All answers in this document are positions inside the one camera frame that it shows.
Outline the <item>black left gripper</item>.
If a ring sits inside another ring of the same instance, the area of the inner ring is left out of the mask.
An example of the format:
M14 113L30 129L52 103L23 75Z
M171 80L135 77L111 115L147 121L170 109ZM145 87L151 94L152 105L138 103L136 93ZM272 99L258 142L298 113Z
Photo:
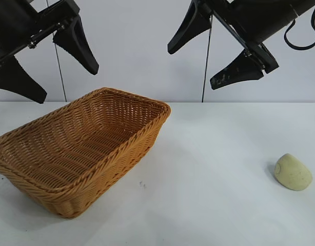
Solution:
M57 1L40 12L29 1L0 1L0 89L44 103L47 92L14 55L26 47L34 49L52 33L56 45L96 75L99 64L87 42L79 12L75 1Z

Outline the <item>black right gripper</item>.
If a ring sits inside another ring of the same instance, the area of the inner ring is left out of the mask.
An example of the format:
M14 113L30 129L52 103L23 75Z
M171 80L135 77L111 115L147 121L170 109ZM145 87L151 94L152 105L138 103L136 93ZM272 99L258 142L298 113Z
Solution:
M210 79L213 90L249 80L259 80L278 68L263 42L299 15L298 1L198 1L191 2L177 32L167 45L169 54L211 28L210 17L243 46L243 51Z

